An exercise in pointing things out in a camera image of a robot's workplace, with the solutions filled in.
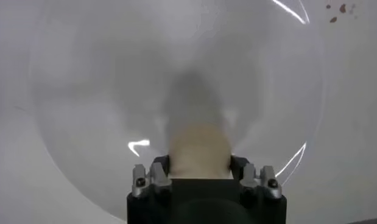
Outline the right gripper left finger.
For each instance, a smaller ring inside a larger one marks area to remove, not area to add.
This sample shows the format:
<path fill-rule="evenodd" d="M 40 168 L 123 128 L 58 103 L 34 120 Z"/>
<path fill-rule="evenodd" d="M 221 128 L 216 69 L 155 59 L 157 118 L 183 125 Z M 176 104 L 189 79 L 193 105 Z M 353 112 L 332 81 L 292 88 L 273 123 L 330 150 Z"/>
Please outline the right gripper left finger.
<path fill-rule="evenodd" d="M 142 164 L 133 168 L 132 195 L 136 198 L 145 198 L 153 190 L 156 194 L 170 193 L 172 180 L 169 175 L 169 155 L 156 157 L 149 171 Z"/>

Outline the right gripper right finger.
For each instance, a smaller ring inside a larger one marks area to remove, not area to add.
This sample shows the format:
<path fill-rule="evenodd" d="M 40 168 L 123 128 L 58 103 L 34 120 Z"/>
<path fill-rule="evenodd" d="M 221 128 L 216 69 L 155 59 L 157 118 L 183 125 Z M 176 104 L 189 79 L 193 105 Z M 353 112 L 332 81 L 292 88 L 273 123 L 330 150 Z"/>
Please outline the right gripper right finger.
<path fill-rule="evenodd" d="M 230 171 L 233 179 L 239 182 L 243 190 L 261 190 L 266 198 L 282 197 L 282 187 L 272 166 L 263 166 L 257 174 L 255 165 L 247 158 L 232 155 Z"/>

